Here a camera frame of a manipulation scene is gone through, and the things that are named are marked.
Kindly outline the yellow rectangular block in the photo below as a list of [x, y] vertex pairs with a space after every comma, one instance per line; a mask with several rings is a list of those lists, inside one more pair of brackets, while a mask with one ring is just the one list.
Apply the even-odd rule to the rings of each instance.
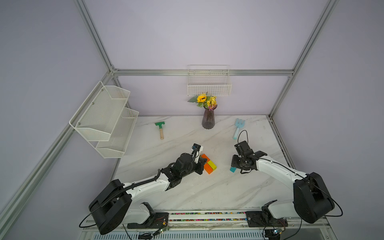
[[213, 169], [213, 171], [217, 169], [217, 166], [213, 163], [213, 161], [207, 161], [207, 163]]

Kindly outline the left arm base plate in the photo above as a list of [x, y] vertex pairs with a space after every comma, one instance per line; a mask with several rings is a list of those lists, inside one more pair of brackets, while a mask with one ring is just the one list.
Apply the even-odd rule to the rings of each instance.
[[128, 229], [154, 229], [160, 227], [157, 221], [168, 223], [169, 213], [155, 212], [149, 203], [143, 202], [138, 208], [128, 210], [125, 221]]

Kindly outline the orange block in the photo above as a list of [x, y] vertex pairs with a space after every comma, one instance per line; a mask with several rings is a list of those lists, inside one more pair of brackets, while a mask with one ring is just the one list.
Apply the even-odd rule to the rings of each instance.
[[210, 175], [214, 170], [209, 164], [204, 165], [204, 170]]
[[203, 155], [201, 155], [201, 157], [202, 158], [204, 158], [204, 159], [206, 159], [207, 160], [207, 162], [209, 162], [210, 161], [210, 159], [205, 155], [205, 154], [203, 154]]

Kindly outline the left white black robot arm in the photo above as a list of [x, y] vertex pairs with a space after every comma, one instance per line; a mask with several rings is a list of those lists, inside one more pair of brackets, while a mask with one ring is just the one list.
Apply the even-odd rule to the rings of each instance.
[[152, 194], [168, 191], [179, 185], [192, 173], [203, 174], [207, 159], [198, 151], [183, 153], [176, 162], [158, 170], [151, 178], [135, 182], [110, 182], [89, 205], [90, 213], [99, 233], [106, 235], [118, 226], [126, 224], [129, 229], [149, 229], [166, 216], [156, 213], [143, 199]]

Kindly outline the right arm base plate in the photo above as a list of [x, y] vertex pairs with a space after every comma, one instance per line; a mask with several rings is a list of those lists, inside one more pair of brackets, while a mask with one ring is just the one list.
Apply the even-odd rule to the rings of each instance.
[[268, 207], [277, 200], [270, 201], [263, 205], [259, 211], [247, 211], [246, 220], [250, 228], [255, 227], [287, 227], [288, 222], [285, 218], [276, 219]]

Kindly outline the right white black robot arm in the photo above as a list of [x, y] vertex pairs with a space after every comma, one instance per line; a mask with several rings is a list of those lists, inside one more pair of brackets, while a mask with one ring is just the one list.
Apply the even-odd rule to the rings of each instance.
[[261, 224], [273, 225], [283, 218], [301, 218], [313, 224], [335, 208], [322, 177], [317, 173], [306, 174], [276, 162], [262, 151], [254, 152], [246, 141], [235, 145], [231, 166], [241, 174], [252, 170], [265, 173], [284, 184], [293, 193], [293, 199], [279, 202], [270, 201], [259, 211]]

